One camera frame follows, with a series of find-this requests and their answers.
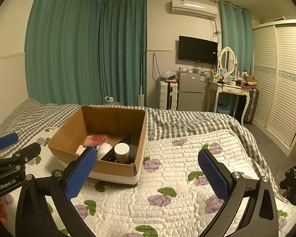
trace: louvered door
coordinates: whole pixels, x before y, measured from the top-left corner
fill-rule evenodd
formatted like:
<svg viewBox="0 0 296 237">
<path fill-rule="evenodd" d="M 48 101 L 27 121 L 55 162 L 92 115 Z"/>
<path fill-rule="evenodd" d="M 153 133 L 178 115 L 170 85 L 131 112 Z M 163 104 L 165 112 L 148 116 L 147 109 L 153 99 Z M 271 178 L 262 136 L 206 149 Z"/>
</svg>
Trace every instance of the louvered door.
<svg viewBox="0 0 296 237">
<path fill-rule="evenodd" d="M 276 25 L 278 80 L 267 124 L 287 146 L 296 133 L 296 24 Z"/>
<path fill-rule="evenodd" d="M 276 41 L 273 26 L 254 30 L 254 76 L 260 90 L 254 119 L 266 125 L 275 89 Z"/>
</svg>

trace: laundry basket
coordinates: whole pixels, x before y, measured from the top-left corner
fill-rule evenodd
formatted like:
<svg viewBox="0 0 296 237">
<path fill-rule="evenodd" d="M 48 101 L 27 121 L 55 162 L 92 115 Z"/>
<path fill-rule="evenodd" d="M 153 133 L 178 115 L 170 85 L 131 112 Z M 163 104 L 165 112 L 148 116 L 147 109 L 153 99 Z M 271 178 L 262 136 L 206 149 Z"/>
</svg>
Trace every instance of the laundry basket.
<svg viewBox="0 0 296 237">
<path fill-rule="evenodd" d="M 225 105 L 225 110 L 221 109 L 221 108 L 217 105 L 216 113 L 227 114 L 227 115 L 229 115 L 230 110 L 231 110 L 230 104 Z"/>
</svg>

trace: dressing table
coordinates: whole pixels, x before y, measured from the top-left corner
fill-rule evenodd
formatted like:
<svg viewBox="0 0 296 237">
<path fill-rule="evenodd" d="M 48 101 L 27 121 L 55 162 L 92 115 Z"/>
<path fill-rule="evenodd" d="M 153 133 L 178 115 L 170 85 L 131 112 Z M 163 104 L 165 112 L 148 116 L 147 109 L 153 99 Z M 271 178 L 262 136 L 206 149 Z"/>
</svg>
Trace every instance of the dressing table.
<svg viewBox="0 0 296 237">
<path fill-rule="evenodd" d="M 235 74 L 237 74 L 237 70 L 235 68 L 234 52 L 232 51 L 232 49 L 230 47 L 225 47 L 222 50 L 221 55 L 218 59 L 218 68 L 227 69 L 227 75 L 231 75 L 233 72 L 235 72 Z M 238 107 L 239 95 L 246 96 L 245 108 L 243 110 L 242 117 L 241 117 L 241 125 L 243 125 L 243 118 L 245 116 L 245 112 L 248 108 L 249 101 L 250 101 L 250 96 L 249 96 L 250 89 L 244 88 L 244 87 L 239 87 L 236 85 L 219 84 L 213 80 L 210 80 L 209 84 L 208 84 L 208 90 L 207 90 L 207 110 L 206 111 L 209 111 L 209 108 L 210 108 L 210 99 L 211 99 L 211 91 L 212 90 L 216 91 L 215 102 L 213 105 L 213 112 L 215 112 L 215 113 L 216 113 L 218 97 L 219 97 L 220 93 L 222 93 L 222 92 L 230 93 L 230 94 L 234 94 L 237 96 L 236 105 L 234 108 L 234 115 L 235 115 L 237 107 Z"/>
</svg>

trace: floral bedspread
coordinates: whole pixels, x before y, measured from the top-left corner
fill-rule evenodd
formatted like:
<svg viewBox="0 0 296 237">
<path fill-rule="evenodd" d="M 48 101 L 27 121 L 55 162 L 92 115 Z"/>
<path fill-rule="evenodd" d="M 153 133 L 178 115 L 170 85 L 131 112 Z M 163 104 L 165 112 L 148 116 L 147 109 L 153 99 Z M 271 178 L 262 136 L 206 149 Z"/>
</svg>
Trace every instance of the floral bedspread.
<svg viewBox="0 0 296 237">
<path fill-rule="evenodd" d="M 39 178 L 64 169 L 48 149 L 48 142 L 56 131 L 57 128 L 46 128 L 29 141 L 28 144 L 37 141 L 42 151 L 27 163 L 27 174 L 32 173 Z M 202 147 L 207 147 L 231 172 L 237 171 L 245 178 L 258 179 L 252 160 L 237 135 L 230 130 L 218 130 L 149 141 L 137 187 L 88 179 L 78 197 L 71 201 L 97 237 L 199 236 L 223 204 L 198 165 L 197 156 Z M 12 233 L 20 190 L 4 197 L 9 214 L 7 228 Z M 59 230 L 69 234 L 51 197 L 46 199 Z M 275 199 L 279 236 L 285 236 L 296 222 L 296 207 Z M 243 200 L 226 234 L 236 229 L 247 201 Z"/>
</svg>

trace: vanity table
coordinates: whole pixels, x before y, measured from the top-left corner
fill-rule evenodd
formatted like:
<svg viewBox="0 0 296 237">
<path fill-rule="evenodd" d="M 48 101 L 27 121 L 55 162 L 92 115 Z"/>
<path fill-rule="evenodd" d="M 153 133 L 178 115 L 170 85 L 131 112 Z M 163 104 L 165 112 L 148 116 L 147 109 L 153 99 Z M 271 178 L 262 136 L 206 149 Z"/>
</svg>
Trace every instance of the vanity table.
<svg viewBox="0 0 296 237">
<path fill-rule="evenodd" d="M 234 115 L 235 115 L 235 112 L 236 112 L 237 107 L 238 107 L 239 95 L 245 95 L 246 96 L 245 108 L 243 110 L 242 117 L 241 117 L 241 125 L 243 125 L 243 118 L 245 116 L 245 112 L 246 112 L 246 110 L 248 108 L 249 101 L 250 101 L 250 96 L 249 96 L 250 89 L 239 87 L 239 86 L 222 85 L 222 84 L 219 84 L 219 83 L 214 82 L 214 81 L 209 81 L 209 86 L 208 86 L 208 91 L 207 91 L 208 101 L 207 101 L 207 110 L 206 111 L 209 111 L 210 93 L 211 93 L 212 90 L 216 91 L 216 98 L 215 98 L 215 103 L 214 103 L 214 107 L 213 107 L 213 112 L 216 112 L 218 97 L 219 97 L 219 94 L 221 92 L 231 93 L 231 94 L 237 95 L 236 106 L 234 108 Z"/>
</svg>

